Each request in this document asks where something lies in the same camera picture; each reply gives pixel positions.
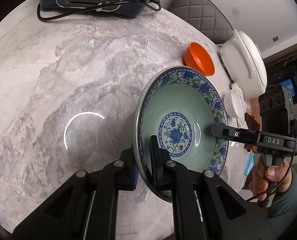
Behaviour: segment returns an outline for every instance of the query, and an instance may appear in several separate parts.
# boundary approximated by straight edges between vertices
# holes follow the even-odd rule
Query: marble tabletop
[[[168,11],[43,23],[37,4],[25,1],[0,23],[0,223],[10,232],[77,170],[99,170],[131,146],[143,88],[182,65],[191,41],[211,55],[209,80],[221,98],[231,84],[217,46]],[[97,115],[73,119],[83,112]],[[221,177],[236,191],[247,157],[243,145],[229,148]],[[172,205],[140,176],[134,192],[120,192],[116,239],[162,239],[173,230]]]

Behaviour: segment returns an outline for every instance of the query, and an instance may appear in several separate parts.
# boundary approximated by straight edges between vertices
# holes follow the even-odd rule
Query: rice cooker lid
[[[267,74],[266,69],[264,66],[264,62],[262,59],[261,52],[258,48],[258,46],[254,43],[254,41],[246,35],[243,31],[239,31],[238,34],[241,36],[249,54],[251,55],[251,58],[253,60],[253,63],[256,67],[258,76],[261,80],[261,83],[263,86],[266,87],[267,85]]]

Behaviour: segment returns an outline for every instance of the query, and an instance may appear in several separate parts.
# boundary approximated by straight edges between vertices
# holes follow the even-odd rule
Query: camera lens
[[[268,99],[268,108],[272,109],[273,108],[273,98]]]
[[[276,103],[278,105],[281,104],[282,103],[282,97],[281,97],[281,95],[280,94],[277,94],[275,100],[276,100]]]
[[[263,101],[262,101],[261,104],[260,104],[260,108],[261,108],[262,111],[264,111],[264,109],[265,109],[265,104],[264,104]]]

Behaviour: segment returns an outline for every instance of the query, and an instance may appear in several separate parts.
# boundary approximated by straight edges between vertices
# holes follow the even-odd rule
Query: black cable
[[[151,10],[156,11],[156,12],[158,12],[158,11],[161,10],[161,4],[156,4],[156,5],[159,6],[156,9],[153,6],[150,6],[150,5],[148,5],[148,4],[144,3],[144,2],[140,2],[140,1],[122,1],[122,2],[113,2],[113,3],[106,3],[106,4],[95,5],[95,6],[91,6],[91,7],[85,8],[85,9],[78,9],[77,11],[74,11],[74,12],[63,13],[63,14],[60,14],[60,15],[57,15],[57,16],[43,18],[41,16],[41,12],[40,12],[41,6],[40,6],[40,4],[38,4],[38,6],[37,6],[37,17],[42,22],[49,22],[49,21],[57,20],[57,19],[60,19],[60,18],[69,16],[69,15],[73,15],[73,14],[89,12],[89,11],[93,11],[93,10],[100,9],[100,8],[103,8],[103,7],[109,7],[109,6],[114,6],[114,5],[125,5],[125,4],[143,5],[143,6],[148,7]]]
[[[288,173],[290,172],[291,165],[292,165],[293,158],[294,158],[294,154],[295,154],[295,151],[294,151],[293,154],[292,154],[292,158],[291,158],[291,160],[290,160],[289,167],[287,168],[287,172],[285,173],[285,175],[284,175],[284,177],[281,179],[281,181],[280,181],[279,183],[277,183],[275,186],[273,186],[273,187],[271,187],[271,188],[269,188],[269,189],[267,189],[267,190],[265,190],[265,191],[263,191],[263,192],[261,192],[261,193],[256,194],[255,196],[253,196],[253,197],[247,199],[246,202],[250,202],[251,200],[256,199],[256,198],[258,198],[259,196],[262,196],[262,195],[264,195],[264,194],[266,194],[266,193],[268,193],[268,192],[271,192],[271,191],[275,190],[278,186],[280,186],[281,183],[282,183],[282,181],[287,177]]]

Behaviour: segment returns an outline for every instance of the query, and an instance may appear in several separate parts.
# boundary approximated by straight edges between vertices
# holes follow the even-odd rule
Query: small white bowl
[[[241,118],[242,102],[235,89],[231,89],[224,97],[224,108],[226,113],[232,118]]]

